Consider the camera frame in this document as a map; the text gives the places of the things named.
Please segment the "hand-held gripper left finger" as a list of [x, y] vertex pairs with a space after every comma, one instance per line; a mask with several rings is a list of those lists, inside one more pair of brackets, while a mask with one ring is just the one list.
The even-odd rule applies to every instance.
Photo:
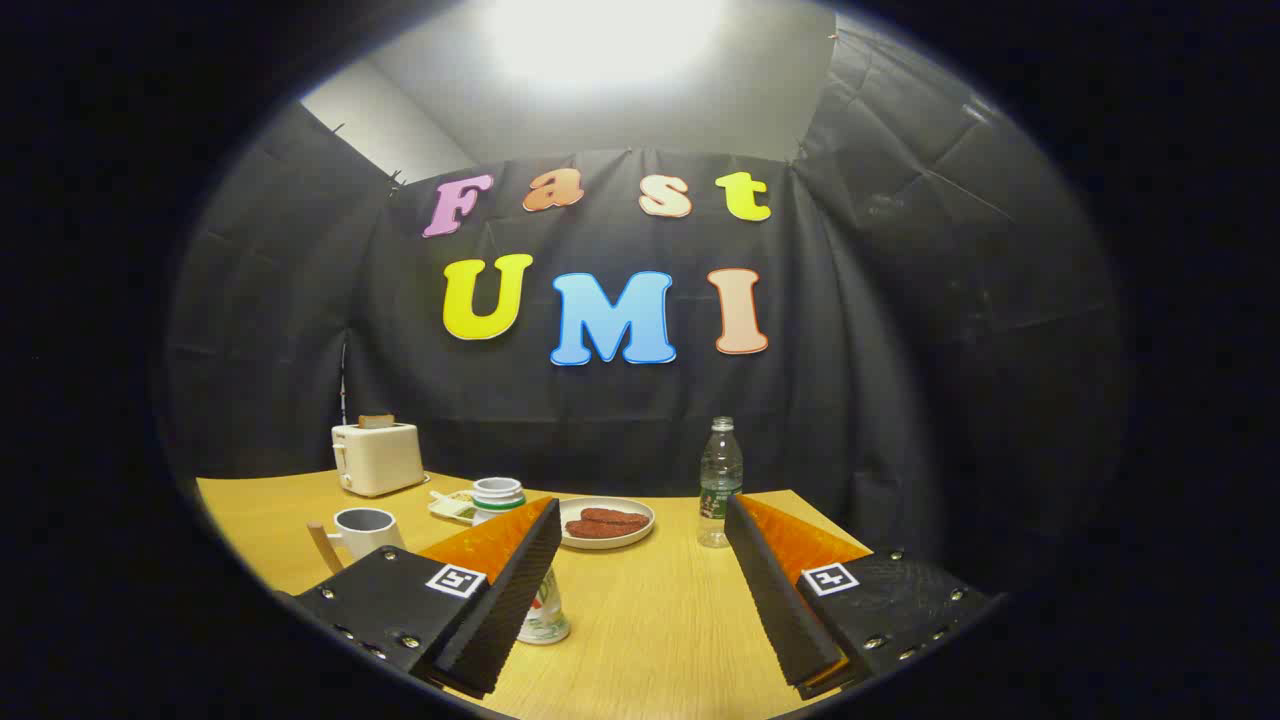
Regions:
[[561, 546], [559, 505], [525, 503], [420, 552], [376, 547], [291, 607], [383, 665], [480, 700]]

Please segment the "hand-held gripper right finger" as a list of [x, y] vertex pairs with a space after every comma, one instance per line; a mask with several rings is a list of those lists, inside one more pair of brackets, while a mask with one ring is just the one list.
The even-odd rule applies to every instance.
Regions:
[[724, 533], [804, 700], [924, 659], [1000, 600], [904, 550], [873, 552], [745, 495], [728, 501]]

